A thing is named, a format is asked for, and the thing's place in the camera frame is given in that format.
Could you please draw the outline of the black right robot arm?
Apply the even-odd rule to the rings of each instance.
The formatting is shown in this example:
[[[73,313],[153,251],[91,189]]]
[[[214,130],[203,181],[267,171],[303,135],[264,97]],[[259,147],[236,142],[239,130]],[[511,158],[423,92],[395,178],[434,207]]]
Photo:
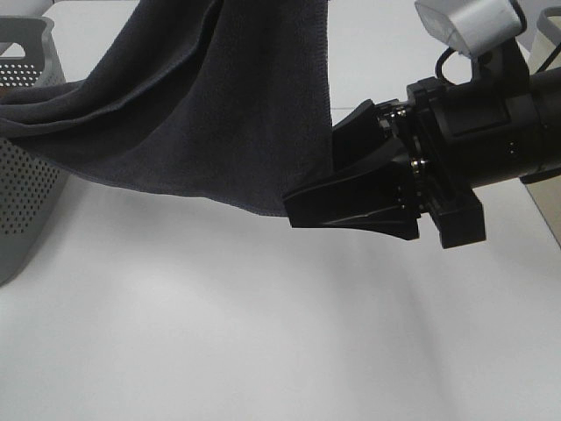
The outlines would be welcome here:
[[[333,173],[284,197],[294,228],[412,240],[429,214],[443,247],[477,243],[486,227],[476,188],[560,172],[560,73],[532,75],[519,90],[424,79],[404,102],[363,102],[332,140]]]

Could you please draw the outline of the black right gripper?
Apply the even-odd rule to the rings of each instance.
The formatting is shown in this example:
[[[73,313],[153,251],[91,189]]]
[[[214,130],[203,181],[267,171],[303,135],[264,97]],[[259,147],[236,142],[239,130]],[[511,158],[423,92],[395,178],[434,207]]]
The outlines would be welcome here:
[[[474,190],[535,174],[542,166],[540,115],[529,89],[491,82],[451,86],[435,77],[407,87],[409,133],[420,164],[421,201],[443,248],[486,240]],[[294,228],[420,236],[415,180],[403,142],[371,100],[332,129],[334,175],[288,193]]]

